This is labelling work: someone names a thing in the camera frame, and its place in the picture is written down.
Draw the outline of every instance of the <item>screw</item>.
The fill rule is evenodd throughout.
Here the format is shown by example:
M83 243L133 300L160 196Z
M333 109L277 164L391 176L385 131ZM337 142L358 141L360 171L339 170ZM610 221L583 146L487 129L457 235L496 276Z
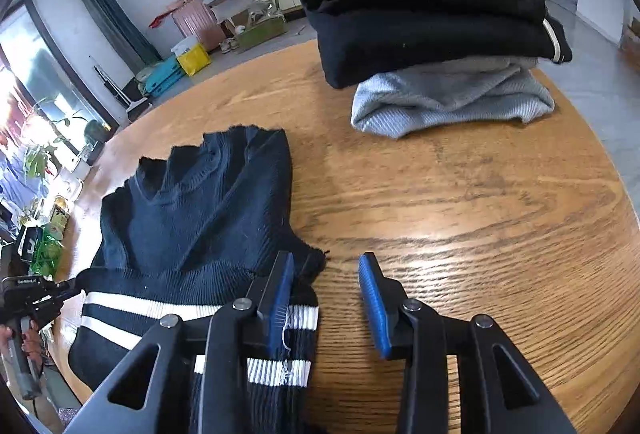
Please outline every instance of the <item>screw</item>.
M251 299L248 299L247 297L234 300L234 309L237 309L238 311L247 311L247 309L252 305L253 302L251 302Z
M402 307L406 311L418 311L422 308L422 302L416 299L407 299L402 303Z
M494 319L492 319L489 315L478 315L474 319L474 322L476 323L476 326L482 329L488 329L492 325L494 325Z
M178 315L165 315L160 319L160 325L164 328L171 329L178 325L180 317Z

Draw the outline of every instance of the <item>tiled floor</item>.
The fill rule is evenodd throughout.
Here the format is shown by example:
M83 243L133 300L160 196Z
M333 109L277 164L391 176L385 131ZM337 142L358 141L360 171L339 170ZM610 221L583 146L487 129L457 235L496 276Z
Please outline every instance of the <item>tiled floor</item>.
M640 72L618 48L566 9L548 2L562 22L574 59L540 62L602 141L640 213Z
M549 12L564 26L574 59L555 65L548 60L540 68L580 111L600 138L625 181L636 211L640 212L640 73L624 61L618 48L570 10L548 2ZM277 51L316 38L306 19L289 23L289 30L245 52L212 54L212 63L191 78L185 77L162 94L154 105L180 94L213 75Z

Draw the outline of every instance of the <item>folded gray sweater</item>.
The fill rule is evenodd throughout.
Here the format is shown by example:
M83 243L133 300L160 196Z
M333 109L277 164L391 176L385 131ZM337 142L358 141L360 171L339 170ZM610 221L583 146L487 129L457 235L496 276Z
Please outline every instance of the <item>folded gray sweater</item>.
M359 84L351 125L397 139L464 121L520 118L528 123L555 107L529 71L535 65L535 58L470 56L381 72Z

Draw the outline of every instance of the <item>white stripe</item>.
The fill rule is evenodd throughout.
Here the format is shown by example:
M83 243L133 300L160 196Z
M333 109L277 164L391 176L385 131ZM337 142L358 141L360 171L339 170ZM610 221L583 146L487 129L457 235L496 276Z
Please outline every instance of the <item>white stripe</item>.
M545 27L546 32L549 33L549 38L551 38L551 42L554 45L554 62L556 62L556 64L559 64L562 51L560 49L560 42L558 41L556 32L551 26L551 23L546 18L542 20L542 25Z
M140 341L138 335L115 328L92 317L82 316L80 325L98 333L101 337L110 340L114 344L126 350L132 350ZM282 375L283 363L276 360L260 360L258 358L247 358L247 380L252 384L269 385L277 387L286 384L289 387L306 387L309 379L311 362L308 360L291 360L291 370L289 379L284 382ZM196 356L194 372L204 373L204 354Z
M91 291L84 299L85 304L97 304L109 309L128 311L136 315L142 315L159 320L165 315L173 313L182 320L194 320L210 317L222 306L192 306L187 304L169 304L156 302L155 300L141 299L130 295L117 293L102 293ZM315 331L318 328L317 306L289 306L289 319L287 329L306 329Z

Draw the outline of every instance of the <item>table surface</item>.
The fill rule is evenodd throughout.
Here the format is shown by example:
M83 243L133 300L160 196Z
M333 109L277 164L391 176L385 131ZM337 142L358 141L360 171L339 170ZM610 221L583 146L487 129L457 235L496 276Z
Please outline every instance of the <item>table surface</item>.
M296 233L330 250L314 288L321 309L308 420L332 434L391 433L401 362L379 360L362 311L358 255L441 314L492 315L580 433L605 434L640 381L638 220L602 145L538 70L556 111L530 125L469 123L400 141L350 127L353 89L331 89L316 42L268 54L169 100L109 141L72 212L58 276L89 267L100 201L140 156L230 125L282 127L293 161ZM54 327L68 368L83 295ZM454 364L450 423L460 424Z

